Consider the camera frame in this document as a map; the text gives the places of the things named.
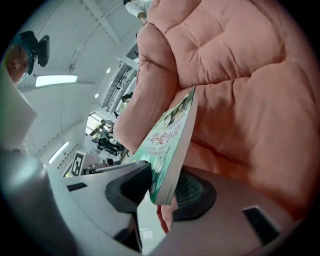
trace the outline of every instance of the ceiling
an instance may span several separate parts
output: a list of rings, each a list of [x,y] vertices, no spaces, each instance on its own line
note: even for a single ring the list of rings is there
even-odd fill
[[[103,95],[108,76],[119,66],[118,57],[130,51],[141,25],[123,0],[47,0],[19,32],[32,30],[38,40],[49,35],[50,59],[44,68],[35,65],[18,87],[34,87],[39,75],[73,74]]]

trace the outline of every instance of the white ceiling beam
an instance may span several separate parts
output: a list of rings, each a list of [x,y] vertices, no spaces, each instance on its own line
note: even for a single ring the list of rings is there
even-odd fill
[[[111,39],[115,42],[116,45],[120,44],[120,40],[111,27],[110,23],[107,21],[105,15],[95,2],[95,0],[82,0],[83,3],[86,5],[86,7],[90,10],[90,12],[93,14],[93,16],[98,20],[98,22],[101,24],[101,26],[104,28],[104,30],[108,33],[108,35],[111,37]]]

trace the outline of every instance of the ceiling light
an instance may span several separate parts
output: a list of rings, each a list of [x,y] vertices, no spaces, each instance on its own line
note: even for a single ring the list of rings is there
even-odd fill
[[[49,159],[49,165],[52,164],[52,162],[57,158],[57,156],[69,145],[69,141],[64,143],[62,147],[60,147],[57,152],[54,153],[54,155]]]
[[[56,85],[56,84],[65,84],[65,83],[74,83],[77,81],[77,75],[39,75],[35,79],[35,87]]]

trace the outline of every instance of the book cover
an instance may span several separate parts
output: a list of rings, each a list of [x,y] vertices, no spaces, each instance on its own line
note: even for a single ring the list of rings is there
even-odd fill
[[[186,126],[194,94],[195,86],[175,107],[162,114],[133,156],[133,162],[145,160],[151,163],[152,186],[149,192],[153,203],[163,186],[170,165],[175,160],[176,149]]]

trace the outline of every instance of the white clothing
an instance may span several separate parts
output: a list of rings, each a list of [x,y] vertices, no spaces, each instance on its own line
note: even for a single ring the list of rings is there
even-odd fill
[[[129,13],[131,13],[135,17],[138,17],[139,13],[147,14],[151,4],[152,4],[152,0],[135,0],[135,1],[128,2],[125,5],[125,8]]]

